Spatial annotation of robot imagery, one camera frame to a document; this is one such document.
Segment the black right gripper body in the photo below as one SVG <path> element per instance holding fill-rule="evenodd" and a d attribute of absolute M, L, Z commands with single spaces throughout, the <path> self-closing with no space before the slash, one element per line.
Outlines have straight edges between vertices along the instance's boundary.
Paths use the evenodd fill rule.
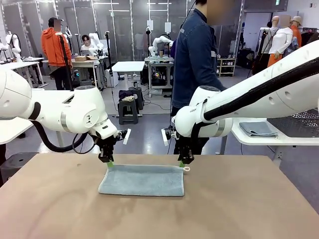
<path fill-rule="evenodd" d="M 177 140 L 177 154 L 179 155 L 193 155 L 192 139 L 190 137 L 180 136 Z"/>

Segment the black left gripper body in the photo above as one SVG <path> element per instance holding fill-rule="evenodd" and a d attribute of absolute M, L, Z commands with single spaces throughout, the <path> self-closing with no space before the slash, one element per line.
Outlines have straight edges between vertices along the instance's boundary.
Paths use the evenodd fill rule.
<path fill-rule="evenodd" d="M 106 139 L 95 139 L 95 144 L 99 147 L 101 155 L 112 155 L 116 142 L 117 139 L 114 136 L 110 136 Z"/>

